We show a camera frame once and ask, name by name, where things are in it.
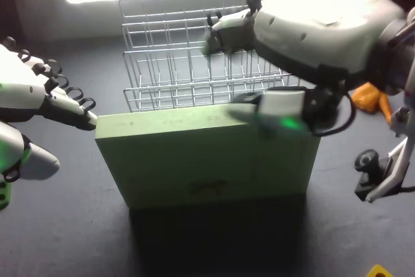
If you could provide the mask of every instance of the gray table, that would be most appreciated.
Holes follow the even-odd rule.
[[[123,50],[119,38],[31,49],[59,60],[97,115],[127,112]],[[390,101],[396,109],[402,96]],[[0,276],[366,276],[376,263],[396,276],[415,271],[415,194],[367,204],[353,193],[356,154],[399,142],[381,114],[359,112],[348,131],[322,139],[306,198],[132,214],[93,132],[40,117],[18,127],[62,168],[13,184],[0,211]],[[415,184],[412,167],[406,184]]]

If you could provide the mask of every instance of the yellow block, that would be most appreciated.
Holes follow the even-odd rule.
[[[373,266],[367,277],[394,277],[380,265]]]

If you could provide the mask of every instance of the metal wire rack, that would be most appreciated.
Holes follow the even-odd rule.
[[[300,83],[255,51],[201,53],[206,15],[240,11],[245,0],[120,0],[119,7],[131,112],[226,103],[240,93]]]

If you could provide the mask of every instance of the robotic arm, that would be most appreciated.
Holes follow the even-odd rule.
[[[95,101],[82,99],[81,89],[68,87],[69,81],[56,61],[35,58],[27,50],[9,51],[15,44],[7,38],[0,45],[0,173],[6,182],[14,182],[21,175],[43,180],[59,170],[58,159],[9,123],[41,115],[81,130],[94,130],[97,116],[90,110]],[[72,91],[79,94],[71,97],[68,94]]]
[[[406,107],[393,114],[390,128],[407,138],[384,160],[379,160],[374,150],[357,157],[355,168],[362,177],[355,192],[361,200],[373,202],[415,190],[401,187],[415,146],[415,118],[411,118],[415,114],[415,22],[407,21],[403,9],[391,0],[247,0],[247,4],[249,18],[247,14],[241,17],[242,12],[220,18],[212,26],[207,46],[211,47],[209,39],[216,36],[219,47],[211,50],[232,52],[252,47],[265,60],[316,88],[278,87],[242,94],[233,99],[229,113],[271,130],[284,127],[326,136],[352,124],[355,107],[348,91],[363,82],[389,94],[404,90]],[[231,25],[228,30],[223,29],[223,21]],[[231,36],[227,36],[230,30],[246,29],[248,36],[238,38],[247,41],[232,45]],[[343,96],[351,103],[350,118],[332,129]]]

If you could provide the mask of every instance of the green toy block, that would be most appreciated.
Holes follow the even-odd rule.
[[[10,183],[0,180],[0,210],[3,210],[10,203],[11,188]]]
[[[320,139],[262,133],[225,105],[98,117],[95,141],[132,209],[305,193]]]

